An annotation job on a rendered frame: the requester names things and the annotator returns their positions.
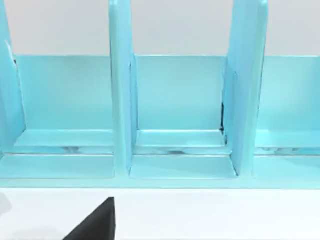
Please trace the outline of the light blue rack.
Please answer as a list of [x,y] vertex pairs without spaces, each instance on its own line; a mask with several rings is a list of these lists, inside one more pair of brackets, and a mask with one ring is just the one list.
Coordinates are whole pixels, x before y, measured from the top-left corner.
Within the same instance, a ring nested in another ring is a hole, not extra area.
[[18,54],[0,0],[0,188],[320,190],[320,56],[266,56],[269,0],[233,0],[228,51]]

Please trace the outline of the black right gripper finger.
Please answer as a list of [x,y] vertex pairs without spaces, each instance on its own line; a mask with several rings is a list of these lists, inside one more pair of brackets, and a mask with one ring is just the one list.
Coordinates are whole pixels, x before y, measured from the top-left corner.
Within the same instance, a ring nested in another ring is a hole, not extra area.
[[108,197],[62,240],[115,240],[115,198]]

